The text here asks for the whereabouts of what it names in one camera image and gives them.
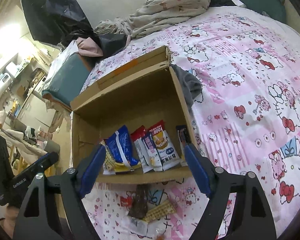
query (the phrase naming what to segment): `open cardboard box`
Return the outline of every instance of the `open cardboard box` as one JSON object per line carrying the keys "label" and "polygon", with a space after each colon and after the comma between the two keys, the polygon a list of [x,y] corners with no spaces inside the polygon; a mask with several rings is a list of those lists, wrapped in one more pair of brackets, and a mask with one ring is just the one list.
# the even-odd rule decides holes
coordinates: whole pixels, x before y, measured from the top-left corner
{"label": "open cardboard box", "polygon": [[[197,145],[180,83],[169,66],[170,59],[168,47],[155,49],[97,80],[71,102],[74,167],[91,153],[96,143],[124,124],[132,133],[141,125],[148,128],[163,119],[180,157],[176,126],[185,124],[192,143]],[[138,158],[135,148],[133,155]],[[97,181],[145,184],[189,176],[189,168],[179,164],[162,172],[143,173],[140,168],[126,174],[103,175],[101,171]]]}

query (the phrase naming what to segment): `white snack package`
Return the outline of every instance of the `white snack package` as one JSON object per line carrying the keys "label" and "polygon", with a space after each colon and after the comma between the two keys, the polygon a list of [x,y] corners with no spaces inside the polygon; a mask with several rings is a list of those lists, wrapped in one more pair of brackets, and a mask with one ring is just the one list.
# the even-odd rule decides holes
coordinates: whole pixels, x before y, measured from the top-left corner
{"label": "white snack package", "polygon": [[136,147],[143,173],[153,170],[153,166],[151,165],[151,160],[148,155],[147,149],[141,139],[145,136],[145,133],[146,128],[144,126],[141,126],[131,134],[131,139]]}
{"label": "white snack package", "polygon": [[123,218],[123,226],[140,236],[145,236],[148,231],[147,222],[129,216]]}
{"label": "white snack package", "polygon": [[164,129],[164,122],[161,120],[149,128],[155,147],[158,150],[163,170],[166,171],[180,163],[180,157],[173,146],[167,131]]}
{"label": "white snack package", "polygon": [[151,165],[153,166],[154,171],[162,171],[162,164],[160,161],[160,156],[157,149],[155,148],[154,141],[152,139],[151,133],[147,133],[142,137],[142,142],[147,150],[149,158],[151,160]]}

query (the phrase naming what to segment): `gray cloth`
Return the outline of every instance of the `gray cloth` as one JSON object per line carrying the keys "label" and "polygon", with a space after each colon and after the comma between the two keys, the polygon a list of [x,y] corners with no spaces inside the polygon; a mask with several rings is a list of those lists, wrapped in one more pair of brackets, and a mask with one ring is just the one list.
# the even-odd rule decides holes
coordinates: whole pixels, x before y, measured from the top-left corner
{"label": "gray cloth", "polygon": [[193,100],[201,93],[202,85],[200,81],[188,71],[183,70],[175,64],[170,64],[180,82],[183,95],[188,109],[191,109]]}

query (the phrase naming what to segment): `pink bedsheet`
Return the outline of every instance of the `pink bedsheet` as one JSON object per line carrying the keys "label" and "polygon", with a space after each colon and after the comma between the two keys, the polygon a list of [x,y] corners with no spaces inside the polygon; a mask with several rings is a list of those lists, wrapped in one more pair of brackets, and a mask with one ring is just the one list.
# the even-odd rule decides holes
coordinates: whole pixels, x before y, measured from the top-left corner
{"label": "pink bedsheet", "polygon": [[[192,107],[203,155],[228,172],[257,174],[279,236],[300,207],[300,36],[292,29],[238,7],[210,8],[205,14],[145,38],[102,61],[84,87],[133,58],[162,45],[173,63],[195,75],[202,94]],[[135,187],[97,184],[83,200],[104,239],[153,237],[129,232],[121,220]],[[151,185],[153,203],[170,198],[177,213],[150,227],[166,239],[188,239],[208,202],[193,178]],[[218,237],[226,234],[231,194]]]}

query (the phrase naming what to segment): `cracker package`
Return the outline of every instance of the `cracker package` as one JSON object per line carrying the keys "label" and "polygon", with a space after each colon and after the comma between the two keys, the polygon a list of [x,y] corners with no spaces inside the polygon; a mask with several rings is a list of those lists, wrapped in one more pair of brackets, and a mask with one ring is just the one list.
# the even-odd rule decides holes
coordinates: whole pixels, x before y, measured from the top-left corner
{"label": "cracker package", "polygon": [[167,131],[164,129],[163,120],[151,126],[148,131],[151,133],[155,147],[158,150],[163,170],[166,171],[178,165],[180,158]]}
{"label": "cracker package", "polygon": [[175,212],[176,210],[174,209],[173,205],[167,199],[163,201],[159,206],[150,209],[142,220],[149,223],[151,221],[160,219],[166,215],[173,214]]}
{"label": "cracker package", "polygon": [[102,140],[100,142],[100,144],[102,144],[106,148],[106,159],[105,159],[106,169],[108,171],[111,171],[111,170],[113,170],[113,168],[115,166],[115,160],[114,160],[108,146],[106,145],[105,141]]}

